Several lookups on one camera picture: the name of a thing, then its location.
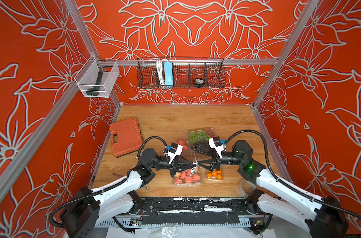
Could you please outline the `fruit sticker sheet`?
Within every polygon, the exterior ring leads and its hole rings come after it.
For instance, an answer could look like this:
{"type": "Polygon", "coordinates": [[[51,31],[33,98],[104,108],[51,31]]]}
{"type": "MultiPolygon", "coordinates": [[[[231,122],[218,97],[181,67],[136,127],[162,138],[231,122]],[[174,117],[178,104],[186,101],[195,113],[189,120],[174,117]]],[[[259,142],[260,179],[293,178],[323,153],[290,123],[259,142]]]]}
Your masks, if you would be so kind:
{"type": "Polygon", "coordinates": [[[198,174],[198,163],[195,162],[194,166],[190,170],[190,178],[193,180],[200,180],[200,176],[198,174]]]}

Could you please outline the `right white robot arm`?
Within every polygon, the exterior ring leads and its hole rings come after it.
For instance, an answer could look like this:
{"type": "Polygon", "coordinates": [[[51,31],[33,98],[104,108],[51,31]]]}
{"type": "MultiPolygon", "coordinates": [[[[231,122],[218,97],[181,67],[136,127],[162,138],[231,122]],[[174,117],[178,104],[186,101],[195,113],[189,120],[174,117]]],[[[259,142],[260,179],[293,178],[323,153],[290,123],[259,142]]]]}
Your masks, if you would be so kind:
{"type": "Polygon", "coordinates": [[[220,170],[221,165],[238,165],[238,172],[245,180],[281,198],[276,200],[255,190],[248,197],[249,205],[255,209],[299,226],[312,238],[361,238],[361,233],[347,233],[349,224],[345,216],[361,220],[361,215],[343,209],[331,196],[323,198],[276,176],[270,168],[253,159],[253,149],[246,141],[237,141],[232,150],[227,151],[220,138],[212,138],[209,145],[197,152],[211,156],[209,160],[199,161],[199,166],[213,172],[220,170]]]}

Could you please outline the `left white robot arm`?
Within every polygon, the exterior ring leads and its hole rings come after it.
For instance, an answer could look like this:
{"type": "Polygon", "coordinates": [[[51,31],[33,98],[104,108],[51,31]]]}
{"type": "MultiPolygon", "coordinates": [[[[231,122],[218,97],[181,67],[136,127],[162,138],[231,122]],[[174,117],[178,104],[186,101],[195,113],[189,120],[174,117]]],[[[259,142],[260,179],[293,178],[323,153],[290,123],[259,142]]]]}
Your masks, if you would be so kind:
{"type": "Polygon", "coordinates": [[[136,190],[149,184],[161,169],[169,170],[171,177],[197,166],[181,155],[182,146],[176,149],[166,146],[159,156],[152,148],[141,151],[138,163],[127,175],[105,186],[88,189],[82,187],[75,196],[55,208],[49,215],[49,223],[64,228],[70,238],[85,238],[95,226],[109,218],[128,213],[141,200],[136,190]]]}

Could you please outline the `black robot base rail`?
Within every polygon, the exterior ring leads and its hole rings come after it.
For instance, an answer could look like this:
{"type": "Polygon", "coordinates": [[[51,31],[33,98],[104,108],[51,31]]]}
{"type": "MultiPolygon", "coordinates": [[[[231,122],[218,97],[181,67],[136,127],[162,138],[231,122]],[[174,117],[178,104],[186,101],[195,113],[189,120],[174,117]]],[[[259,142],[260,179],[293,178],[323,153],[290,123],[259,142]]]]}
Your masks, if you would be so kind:
{"type": "Polygon", "coordinates": [[[243,197],[145,197],[133,215],[116,219],[126,228],[162,226],[215,226],[249,228],[263,219],[247,211],[243,197]]]}

